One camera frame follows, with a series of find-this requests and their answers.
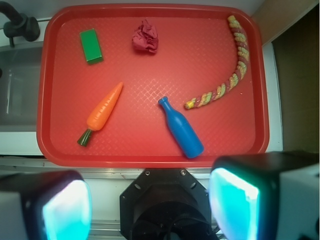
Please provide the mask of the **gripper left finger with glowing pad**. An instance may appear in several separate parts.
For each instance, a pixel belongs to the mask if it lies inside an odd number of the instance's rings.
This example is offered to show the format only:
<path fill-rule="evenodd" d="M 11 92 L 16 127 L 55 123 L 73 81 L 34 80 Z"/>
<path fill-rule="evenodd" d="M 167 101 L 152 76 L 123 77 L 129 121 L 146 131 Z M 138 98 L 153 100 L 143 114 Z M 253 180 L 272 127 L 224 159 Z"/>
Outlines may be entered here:
<path fill-rule="evenodd" d="M 1 176 L 2 240 L 86 240 L 91 223 L 90 187 L 77 171 Z"/>

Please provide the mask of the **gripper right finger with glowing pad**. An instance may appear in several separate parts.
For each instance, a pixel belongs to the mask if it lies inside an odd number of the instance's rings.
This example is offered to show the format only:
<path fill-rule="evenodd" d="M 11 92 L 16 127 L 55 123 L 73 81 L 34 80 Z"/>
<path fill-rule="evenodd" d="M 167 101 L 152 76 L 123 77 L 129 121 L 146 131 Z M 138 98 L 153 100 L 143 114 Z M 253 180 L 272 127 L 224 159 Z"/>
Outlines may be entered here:
<path fill-rule="evenodd" d="M 317 240 L 320 156 L 305 151 L 217 158 L 208 199 L 228 240 Z"/>

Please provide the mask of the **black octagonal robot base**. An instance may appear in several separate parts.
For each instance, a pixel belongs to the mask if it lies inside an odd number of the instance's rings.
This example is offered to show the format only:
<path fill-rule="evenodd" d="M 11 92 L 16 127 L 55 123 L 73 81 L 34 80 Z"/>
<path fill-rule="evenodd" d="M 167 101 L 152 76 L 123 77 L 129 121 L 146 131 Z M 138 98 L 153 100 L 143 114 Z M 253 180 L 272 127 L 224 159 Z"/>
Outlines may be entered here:
<path fill-rule="evenodd" d="M 119 196 L 127 240 L 217 240 L 207 189 L 184 168 L 145 169 Z"/>

